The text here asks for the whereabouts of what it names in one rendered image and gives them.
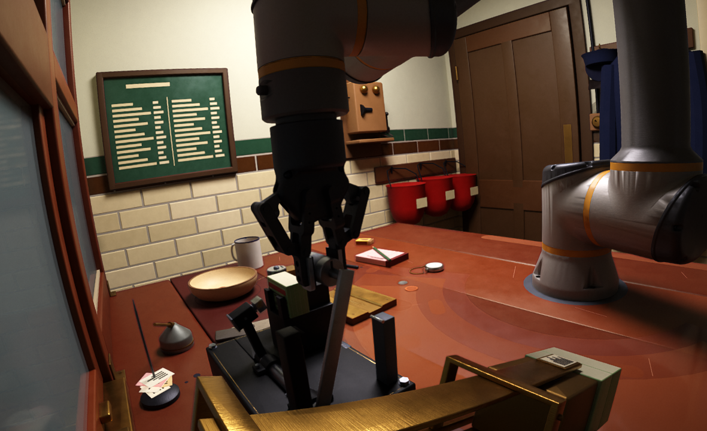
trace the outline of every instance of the robotic arm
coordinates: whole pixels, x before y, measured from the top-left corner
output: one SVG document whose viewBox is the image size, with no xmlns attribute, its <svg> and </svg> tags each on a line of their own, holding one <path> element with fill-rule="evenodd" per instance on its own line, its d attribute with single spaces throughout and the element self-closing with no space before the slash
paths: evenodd
<svg viewBox="0 0 707 431">
<path fill-rule="evenodd" d="M 359 236 L 369 188 L 348 183 L 342 122 L 345 82 L 377 81 L 412 57 L 445 54 L 457 15 L 477 0 L 254 0 L 257 94 L 271 128 L 274 192 L 252 212 L 277 251 L 294 258 L 299 283 L 333 286 L 345 244 Z M 287 210 L 289 231 L 279 223 Z M 312 256 L 318 223 L 329 247 Z"/>
</svg>

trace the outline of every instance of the menu board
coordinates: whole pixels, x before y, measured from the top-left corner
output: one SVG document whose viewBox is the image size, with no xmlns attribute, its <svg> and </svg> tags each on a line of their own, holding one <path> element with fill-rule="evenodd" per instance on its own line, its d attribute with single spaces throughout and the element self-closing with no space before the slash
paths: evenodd
<svg viewBox="0 0 707 431">
<path fill-rule="evenodd" d="M 236 173 L 227 69 L 96 78 L 110 189 Z"/>
</svg>

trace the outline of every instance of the door frame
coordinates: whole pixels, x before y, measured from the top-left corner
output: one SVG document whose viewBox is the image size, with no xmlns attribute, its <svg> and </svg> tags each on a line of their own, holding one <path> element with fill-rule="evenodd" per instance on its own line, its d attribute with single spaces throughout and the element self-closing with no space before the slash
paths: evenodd
<svg viewBox="0 0 707 431">
<path fill-rule="evenodd" d="M 8 0 L 0 2 L 0 77 L 31 106 L 35 130 L 36 154 L 41 188 L 50 226 L 51 240 L 57 259 L 63 294 L 87 365 L 87 407 L 78 412 L 90 431 L 102 429 L 97 405 L 102 401 L 102 383 L 113 380 L 109 351 L 102 335 L 97 310 L 90 294 L 72 205 L 84 205 L 95 265 L 101 270 L 98 292 L 107 294 L 106 278 L 102 275 L 102 260 L 87 189 L 84 161 L 79 134 L 79 115 L 74 92 L 74 63 L 71 53 L 71 4 L 63 6 L 63 36 L 66 40 L 66 74 L 63 76 L 52 43 L 52 14 L 49 0 Z M 73 123 L 74 145 L 80 173 L 82 202 L 71 202 L 66 179 L 63 142 L 60 136 L 60 115 Z M 105 295 L 101 303 L 108 305 Z"/>
<path fill-rule="evenodd" d="M 538 14 L 548 13 L 559 8 L 566 8 L 569 13 L 569 24 L 571 27 L 570 39 L 572 42 L 572 61 L 575 65 L 575 93 L 577 96 L 577 131 L 579 138 L 578 158 L 575 161 L 585 161 L 593 159 L 592 148 L 592 132 L 590 131 L 589 118 L 591 113 L 590 90 L 588 89 L 588 75 L 581 59 L 581 55 L 585 54 L 587 45 L 585 41 L 585 28 L 582 21 L 582 8 L 580 0 L 546 0 L 545 2 L 536 3 L 526 8 L 510 11 L 501 16 L 491 17 L 490 19 L 466 27 L 458 28 L 454 36 L 454 44 L 449 49 L 449 66 L 452 74 L 452 91 L 454 95 L 454 112 L 457 121 L 457 146 L 460 150 L 460 161 L 465 164 L 463 170 L 471 174 L 479 174 L 478 160 L 476 151 L 475 133 L 463 128 L 463 121 L 475 123 L 474 108 L 472 98 L 460 98 L 461 93 L 471 91 L 471 71 L 466 52 L 465 38 L 475 33 L 484 32 L 490 28 L 499 27 L 511 22 L 527 19 L 528 17 L 537 16 Z M 480 218 L 477 208 L 463 213 L 463 230 L 480 232 Z"/>
</svg>

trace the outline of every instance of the green tile stripe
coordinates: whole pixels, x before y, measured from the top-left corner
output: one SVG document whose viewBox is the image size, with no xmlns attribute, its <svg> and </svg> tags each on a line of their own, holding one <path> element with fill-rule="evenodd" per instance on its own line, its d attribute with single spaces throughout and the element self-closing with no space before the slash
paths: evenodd
<svg viewBox="0 0 707 431">
<path fill-rule="evenodd" d="M 402 140 L 427 140 L 427 139 L 452 139 L 457 137 L 457 128 L 448 129 L 407 129 L 391 130 L 390 134 L 396 141 Z M 249 156 L 252 154 L 271 153 L 271 139 L 245 139 L 236 141 L 236 155 Z M 87 176 L 105 175 L 106 159 L 103 156 L 88 157 L 84 160 Z"/>
</svg>

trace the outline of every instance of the bucket handle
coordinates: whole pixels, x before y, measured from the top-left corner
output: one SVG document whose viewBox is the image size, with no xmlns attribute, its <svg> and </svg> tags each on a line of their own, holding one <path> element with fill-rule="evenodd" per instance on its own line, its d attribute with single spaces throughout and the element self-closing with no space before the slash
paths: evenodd
<svg viewBox="0 0 707 431">
<path fill-rule="evenodd" d="M 386 172 L 386 175 L 388 175 L 388 184 L 389 184 L 389 186 L 391 186 L 391 187 L 393 186 L 393 184 L 391 184 L 391 171 L 394 170 L 394 169 L 408 170 L 409 172 L 411 172 L 411 173 L 414 175 L 414 177 L 415 177 L 416 179 L 418 179 L 418 181 L 422 181 L 422 175 L 420 175 L 420 174 L 415 174 L 414 171 L 411 170 L 411 169 L 408 169 L 408 168 L 397 168 L 397 167 L 391 166 L 391 169 L 388 169 L 388 171 Z"/>
<path fill-rule="evenodd" d="M 446 169 L 447 163 L 459 163 L 459 164 L 462 165 L 463 168 L 466 168 L 466 167 L 467 167 L 467 166 L 465 166 L 465 163 L 462 163 L 462 162 L 459 161 L 459 160 L 444 160 L 444 169 Z"/>
<path fill-rule="evenodd" d="M 439 168 L 441 168 L 441 166 L 440 166 L 438 163 L 433 163 L 433 162 L 421 162 L 421 163 L 418 163 L 418 164 L 417 164 L 417 172 L 420 172 L 420 169 L 422 169 L 422 165 L 435 165 L 435 166 L 438 166 Z M 444 164 L 444 167 L 441 168 L 441 170 L 444 172 L 444 176 L 446 176 L 446 174 L 447 174 L 446 163 Z"/>
</svg>

